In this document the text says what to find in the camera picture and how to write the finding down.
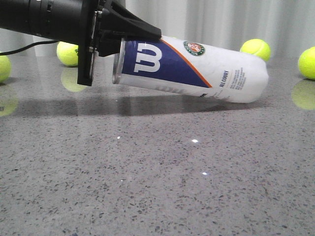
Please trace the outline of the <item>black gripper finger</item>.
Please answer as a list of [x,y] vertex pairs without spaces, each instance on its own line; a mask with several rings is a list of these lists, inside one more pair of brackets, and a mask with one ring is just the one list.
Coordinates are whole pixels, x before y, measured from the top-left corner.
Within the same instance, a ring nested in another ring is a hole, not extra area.
[[99,2],[99,29],[112,36],[131,36],[158,40],[161,29],[138,18],[116,0]]
[[98,55],[106,57],[120,52],[121,41],[125,37],[125,32],[101,29],[98,36]]

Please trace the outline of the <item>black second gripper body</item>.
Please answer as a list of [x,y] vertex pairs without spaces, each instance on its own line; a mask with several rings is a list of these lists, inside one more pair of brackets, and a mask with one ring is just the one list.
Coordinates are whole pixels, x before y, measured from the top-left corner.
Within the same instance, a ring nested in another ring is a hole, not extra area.
[[107,0],[84,0],[79,23],[77,83],[91,86],[94,78],[95,54],[106,30]]

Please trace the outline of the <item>black second robot arm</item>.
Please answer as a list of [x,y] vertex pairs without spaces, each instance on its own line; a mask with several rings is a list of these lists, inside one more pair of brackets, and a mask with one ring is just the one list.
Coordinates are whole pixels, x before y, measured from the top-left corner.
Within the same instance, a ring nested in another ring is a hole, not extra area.
[[122,39],[159,40],[161,30],[116,0],[2,0],[2,29],[78,45],[77,83],[91,86],[95,56],[120,52]]

